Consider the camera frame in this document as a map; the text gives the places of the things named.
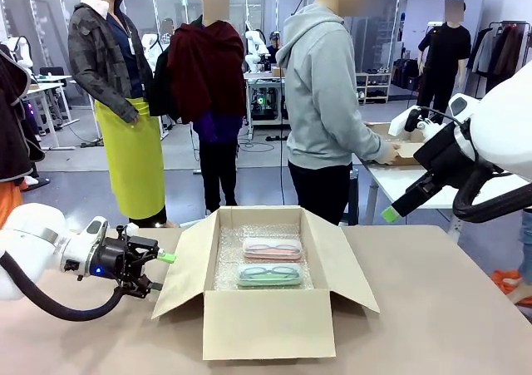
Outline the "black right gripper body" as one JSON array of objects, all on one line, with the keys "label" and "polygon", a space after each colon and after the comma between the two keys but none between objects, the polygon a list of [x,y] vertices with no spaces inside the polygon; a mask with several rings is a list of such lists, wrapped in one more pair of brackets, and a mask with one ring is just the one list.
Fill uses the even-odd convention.
[{"label": "black right gripper body", "polygon": [[479,163],[471,141],[470,122],[449,123],[428,140],[414,158],[426,173],[414,189],[473,189],[479,184]]}]

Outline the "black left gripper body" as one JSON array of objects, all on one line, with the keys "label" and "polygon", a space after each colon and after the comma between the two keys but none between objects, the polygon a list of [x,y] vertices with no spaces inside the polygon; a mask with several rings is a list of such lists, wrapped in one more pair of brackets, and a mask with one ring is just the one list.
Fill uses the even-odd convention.
[{"label": "black left gripper body", "polygon": [[139,236],[105,237],[92,255],[89,275],[115,280],[126,294],[126,281],[144,275],[145,261],[133,248],[134,237]]}]

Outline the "person's right hand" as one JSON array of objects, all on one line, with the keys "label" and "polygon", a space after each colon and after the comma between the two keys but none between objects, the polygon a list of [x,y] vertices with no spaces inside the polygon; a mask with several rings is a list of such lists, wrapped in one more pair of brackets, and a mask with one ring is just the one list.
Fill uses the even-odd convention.
[{"label": "person's right hand", "polygon": [[400,149],[400,144],[386,142],[384,144],[384,150],[374,161],[380,165],[393,165],[397,161],[397,158],[400,156]]}]

